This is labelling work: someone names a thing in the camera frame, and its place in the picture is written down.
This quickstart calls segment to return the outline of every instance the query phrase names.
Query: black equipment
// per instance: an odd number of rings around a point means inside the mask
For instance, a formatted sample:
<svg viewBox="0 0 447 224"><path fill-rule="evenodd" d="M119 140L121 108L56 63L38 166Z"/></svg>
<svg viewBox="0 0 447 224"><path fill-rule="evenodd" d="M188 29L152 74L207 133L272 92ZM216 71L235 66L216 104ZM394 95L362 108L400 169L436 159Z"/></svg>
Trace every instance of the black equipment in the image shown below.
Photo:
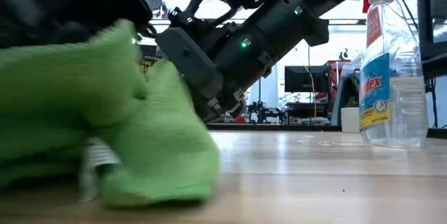
<svg viewBox="0 0 447 224"><path fill-rule="evenodd" d="M253 104L247 106L247 114L249 115L249 123L252 123L251 115L256 113L258 117L257 124L268 123L268 118L278 118L279 123L283 124L286 119L286 114L279 108L266 108L261 101L253 102Z"/></svg>
<svg viewBox="0 0 447 224"><path fill-rule="evenodd" d="M164 2L164 0L147 0L149 3L149 7L154 14L154 18L168 18L168 6Z"/></svg>
<svg viewBox="0 0 447 224"><path fill-rule="evenodd" d="M330 98L330 66L286 66L284 69L285 92L326 92Z"/></svg>
<svg viewBox="0 0 447 224"><path fill-rule="evenodd" d="M340 52L340 54L338 55L338 59L343 61L343 60L347 60L349 58L348 55L348 49L344 49L344 51Z"/></svg>
<svg viewBox="0 0 447 224"><path fill-rule="evenodd" d="M78 43L119 18L150 36L146 0L0 0L0 48Z"/></svg>
<svg viewBox="0 0 447 224"><path fill-rule="evenodd" d="M328 21L319 17L344 0L222 0L229 11L215 20L194 17L201 1L174 9L156 42L184 74L198 115L210 121L243 112L244 92L301 40L326 43ZM241 25L219 27L241 8L258 10Z"/></svg>
<svg viewBox="0 0 447 224"><path fill-rule="evenodd" d="M222 0L229 11L215 20L194 17L203 0L169 14L170 27L157 34L148 22L147 0L0 0L0 47L75 43L119 18L155 38L189 84L204 121L244 112L244 92L301 40L329 40L319 17L344 0ZM257 8L243 24L222 24L241 8Z"/></svg>
<svg viewBox="0 0 447 224"><path fill-rule="evenodd" d="M418 36L426 79L447 74L447 42L434 41L433 19L447 20L447 0L418 0Z"/></svg>
<svg viewBox="0 0 447 224"><path fill-rule="evenodd" d="M310 116L328 117L332 107L330 66L286 66L284 69L285 92L322 92L327 94L327 103L287 103L287 121L290 117L307 118Z"/></svg>
<svg viewBox="0 0 447 224"><path fill-rule="evenodd" d="M341 78L337 87L337 97L332 107L331 124L342 125L342 108L359 107L360 75L357 72Z"/></svg>
<svg viewBox="0 0 447 224"><path fill-rule="evenodd" d="M156 45L140 45L140 49L141 49L143 58L144 57L157 57L159 55L159 47Z"/></svg>

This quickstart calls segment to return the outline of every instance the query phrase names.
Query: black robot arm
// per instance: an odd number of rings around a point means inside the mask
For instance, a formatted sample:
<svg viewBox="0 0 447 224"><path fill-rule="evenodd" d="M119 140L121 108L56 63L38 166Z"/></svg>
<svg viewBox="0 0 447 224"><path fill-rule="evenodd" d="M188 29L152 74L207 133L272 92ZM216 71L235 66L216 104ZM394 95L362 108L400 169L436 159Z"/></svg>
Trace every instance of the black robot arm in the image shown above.
<svg viewBox="0 0 447 224"><path fill-rule="evenodd" d="M198 115L211 121L241 114L244 92L301 40L327 43L328 21L319 17L345 0L221 0L230 8L216 20L194 17L201 1L176 8L156 42L189 83ZM221 25L241 8L258 10L241 25Z"/></svg>
<svg viewBox="0 0 447 224"><path fill-rule="evenodd" d="M228 12L215 20L194 15L203 0L169 14L170 27L157 34L147 0L0 0L0 48L76 43L119 18L134 22L188 82L204 121L244 111L244 92L301 40L328 41L328 21L319 17L344 0L221 0ZM257 8L243 24L223 24L241 8Z"/></svg>

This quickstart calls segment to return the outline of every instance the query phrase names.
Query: computer monitor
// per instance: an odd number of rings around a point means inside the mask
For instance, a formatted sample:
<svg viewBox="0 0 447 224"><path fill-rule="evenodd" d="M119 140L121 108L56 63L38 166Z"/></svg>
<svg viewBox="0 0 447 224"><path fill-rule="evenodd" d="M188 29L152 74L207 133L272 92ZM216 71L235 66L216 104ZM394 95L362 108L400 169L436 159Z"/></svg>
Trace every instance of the computer monitor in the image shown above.
<svg viewBox="0 0 447 224"><path fill-rule="evenodd" d="M144 57L156 57L157 46L156 45L140 45L141 53Z"/></svg>
<svg viewBox="0 0 447 224"><path fill-rule="evenodd" d="M284 91L285 92L326 92L330 93L330 66L310 66L309 72L314 79L314 89L312 81L304 66L286 66L284 70Z"/></svg>

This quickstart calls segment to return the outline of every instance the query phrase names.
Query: cloth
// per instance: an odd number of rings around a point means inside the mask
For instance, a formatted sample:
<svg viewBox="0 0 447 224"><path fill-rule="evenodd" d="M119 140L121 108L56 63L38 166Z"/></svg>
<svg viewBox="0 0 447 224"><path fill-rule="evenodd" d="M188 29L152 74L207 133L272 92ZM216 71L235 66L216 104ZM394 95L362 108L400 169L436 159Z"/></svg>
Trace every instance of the cloth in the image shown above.
<svg viewBox="0 0 447 224"><path fill-rule="evenodd" d="M88 43L0 50L0 188L78 173L98 137L121 161L99 180L105 204L211 196L217 148L169 60L141 73L133 35L120 21Z"/></svg>

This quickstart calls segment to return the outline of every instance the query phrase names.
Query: workbench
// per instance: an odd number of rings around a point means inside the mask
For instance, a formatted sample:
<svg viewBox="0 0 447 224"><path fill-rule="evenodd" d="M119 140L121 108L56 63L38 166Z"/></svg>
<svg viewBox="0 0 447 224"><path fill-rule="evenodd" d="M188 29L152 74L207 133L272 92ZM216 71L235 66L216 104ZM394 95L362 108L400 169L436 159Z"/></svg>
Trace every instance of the workbench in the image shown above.
<svg viewBox="0 0 447 224"><path fill-rule="evenodd" d="M0 223L437 224L447 220L447 140L423 150L363 144L357 134L212 132L221 150L204 204L107 210L76 185L0 193Z"/></svg>

